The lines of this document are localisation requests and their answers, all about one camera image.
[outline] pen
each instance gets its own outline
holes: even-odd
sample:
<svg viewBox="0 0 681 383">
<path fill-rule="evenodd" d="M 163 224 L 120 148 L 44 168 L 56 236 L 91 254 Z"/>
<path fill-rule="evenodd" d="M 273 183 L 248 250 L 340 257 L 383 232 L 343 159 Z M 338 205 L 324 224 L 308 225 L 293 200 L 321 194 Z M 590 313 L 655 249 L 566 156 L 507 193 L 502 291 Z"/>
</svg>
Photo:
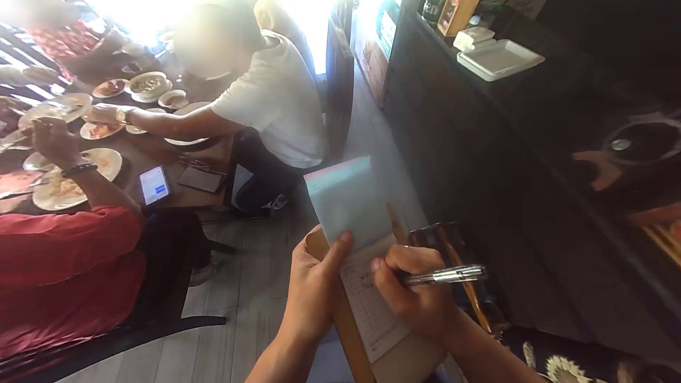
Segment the pen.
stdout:
<svg viewBox="0 0 681 383">
<path fill-rule="evenodd" d="M 428 284 L 455 284 L 466 281 L 477 281 L 487 277 L 485 266 L 481 264 L 469 264 L 466 266 L 450 267 L 433 271 L 432 273 L 414 274 L 401 278 L 405 286 L 428 285 Z"/>
</svg>

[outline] wooden table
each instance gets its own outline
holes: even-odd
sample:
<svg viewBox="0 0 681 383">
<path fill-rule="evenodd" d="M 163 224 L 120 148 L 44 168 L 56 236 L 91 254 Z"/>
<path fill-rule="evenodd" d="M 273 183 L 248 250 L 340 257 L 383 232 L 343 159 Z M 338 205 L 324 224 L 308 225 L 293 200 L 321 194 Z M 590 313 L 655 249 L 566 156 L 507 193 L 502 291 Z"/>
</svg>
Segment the wooden table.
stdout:
<svg viewBox="0 0 681 383">
<path fill-rule="evenodd" d="M 175 80 L 177 75 L 169 76 L 173 81 L 175 89 L 181 86 Z M 132 105 L 144 109 L 158 108 L 157 103 L 143 104 L 135 102 L 128 93 L 123 93 L 108 99 L 95 99 L 93 104 L 106 102 L 119 105 Z M 80 127 L 84 121 L 76 119 L 69 124 L 69 130 L 75 135 L 80 136 Z M 114 183 L 125 190 L 140 206 L 144 206 L 142 189 L 140 187 L 139 175 L 156 166 L 163 166 L 165 175 L 170 183 L 170 196 L 153 205 L 154 209 L 166 208 L 205 208 L 210 206 L 222 205 L 223 201 L 231 200 L 232 184 L 234 182 L 234 167 L 229 163 L 232 152 L 232 136 L 216 137 L 193 145 L 192 152 L 187 153 L 184 148 L 176 147 L 163 138 L 152 134 L 130 134 L 125 129 L 100 140 L 83 140 L 82 150 L 93 148 L 111 148 L 118 151 L 123 156 L 123 168 L 118 174 Z M 6 151 L 0 153 L 0 174 L 21 169 L 21 165 L 33 151 Z M 181 155 L 199 159 L 206 162 L 211 169 L 228 175 L 227 181 L 218 193 L 212 194 L 206 191 L 193 189 L 177 183 L 178 177 L 187 167 L 180 161 Z M 22 198 L 22 202 L 13 210 L 15 213 L 31 215 L 45 214 L 47 211 L 37 208 L 31 201 L 30 195 Z M 87 209 L 86 204 L 75 206 L 71 209 L 59 211 L 60 213 L 73 213 Z"/>
</svg>

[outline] hand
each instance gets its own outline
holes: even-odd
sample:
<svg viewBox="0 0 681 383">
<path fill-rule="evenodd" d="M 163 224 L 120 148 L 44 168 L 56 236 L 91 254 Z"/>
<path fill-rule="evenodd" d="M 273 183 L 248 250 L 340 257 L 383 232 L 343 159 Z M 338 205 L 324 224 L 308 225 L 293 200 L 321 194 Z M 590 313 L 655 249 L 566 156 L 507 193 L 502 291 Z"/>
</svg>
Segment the hand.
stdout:
<svg viewBox="0 0 681 383">
<path fill-rule="evenodd" d="M 120 106 L 110 104 L 92 105 L 83 114 L 83 119 L 89 123 L 106 123 L 116 125 L 125 119 L 125 112 Z"/>
<path fill-rule="evenodd" d="M 445 263 L 437 250 L 425 247 L 392 245 L 385 259 L 371 262 L 374 283 L 390 309 L 414 332 L 448 347 L 452 324 L 458 308 L 449 286 L 432 284 L 404 287 L 395 276 L 403 270 L 422 274 L 444 269 Z"/>
<path fill-rule="evenodd" d="M 66 121 L 56 117 L 33 120 L 33 146 L 48 161 L 62 169 L 84 162 L 80 155 L 80 139 L 69 132 Z"/>
<path fill-rule="evenodd" d="M 320 228 L 317 225 L 310 233 Z M 304 343 L 324 336 L 331 325 L 332 289 L 352 243 L 352 234 L 344 232 L 321 262 L 307 252 L 305 238 L 298 243 L 291 257 L 289 298 L 279 334 Z"/>
</svg>

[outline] gray floor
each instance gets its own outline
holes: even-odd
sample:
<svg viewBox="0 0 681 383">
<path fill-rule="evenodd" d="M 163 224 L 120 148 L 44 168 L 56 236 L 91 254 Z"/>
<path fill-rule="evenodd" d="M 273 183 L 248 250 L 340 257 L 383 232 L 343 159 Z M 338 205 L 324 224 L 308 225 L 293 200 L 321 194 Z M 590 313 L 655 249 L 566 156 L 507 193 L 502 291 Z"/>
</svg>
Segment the gray floor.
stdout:
<svg viewBox="0 0 681 383">
<path fill-rule="evenodd" d="M 346 159 L 372 155 L 385 197 L 403 227 L 426 225 L 413 186 L 395 147 L 390 127 L 355 66 L 353 116 Z M 185 331 L 158 339 L 75 373 L 62 383 L 233 382 L 248 376 L 276 335 L 288 291 L 291 250 L 316 223 L 304 188 L 271 219 L 210 224 L 209 238 L 244 251 L 225 258 L 219 275 L 190 288 L 183 315 L 225 315 L 225 326 Z M 350 382 L 337 336 L 320 345 L 309 382 Z"/>
</svg>

